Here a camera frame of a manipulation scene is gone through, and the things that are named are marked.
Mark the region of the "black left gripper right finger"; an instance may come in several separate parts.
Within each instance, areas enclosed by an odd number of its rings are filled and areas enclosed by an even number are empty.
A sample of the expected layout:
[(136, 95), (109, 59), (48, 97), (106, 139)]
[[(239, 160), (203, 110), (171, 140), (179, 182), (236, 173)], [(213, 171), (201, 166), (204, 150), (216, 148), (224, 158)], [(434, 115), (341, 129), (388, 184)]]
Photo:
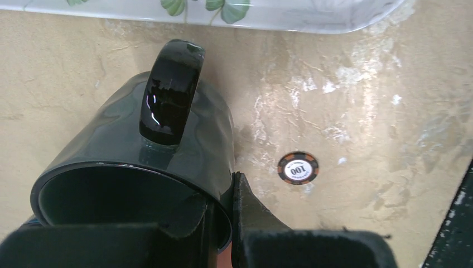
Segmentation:
[(233, 267), (397, 267), (384, 236), (346, 228), (291, 229), (234, 175)]

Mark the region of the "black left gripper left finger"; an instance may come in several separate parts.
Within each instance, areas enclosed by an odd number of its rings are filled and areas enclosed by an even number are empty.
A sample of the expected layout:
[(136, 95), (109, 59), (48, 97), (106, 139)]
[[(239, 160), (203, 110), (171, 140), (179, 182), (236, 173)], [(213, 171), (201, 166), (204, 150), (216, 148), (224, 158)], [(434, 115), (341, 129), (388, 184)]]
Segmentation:
[(158, 223), (28, 224), (1, 243), (2, 267), (210, 267), (211, 204), (194, 194)]

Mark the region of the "dark grey mug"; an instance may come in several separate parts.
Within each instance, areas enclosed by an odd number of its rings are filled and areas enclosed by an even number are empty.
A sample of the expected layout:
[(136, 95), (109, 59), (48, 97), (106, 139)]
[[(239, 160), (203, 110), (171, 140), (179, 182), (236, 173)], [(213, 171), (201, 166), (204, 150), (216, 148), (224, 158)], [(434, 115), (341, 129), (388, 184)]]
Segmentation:
[(205, 49), (173, 39), (148, 72), (129, 79), (34, 183), (30, 203), (45, 226), (166, 224), (202, 197), (216, 209), (218, 250), (231, 241), (233, 119), (201, 80)]

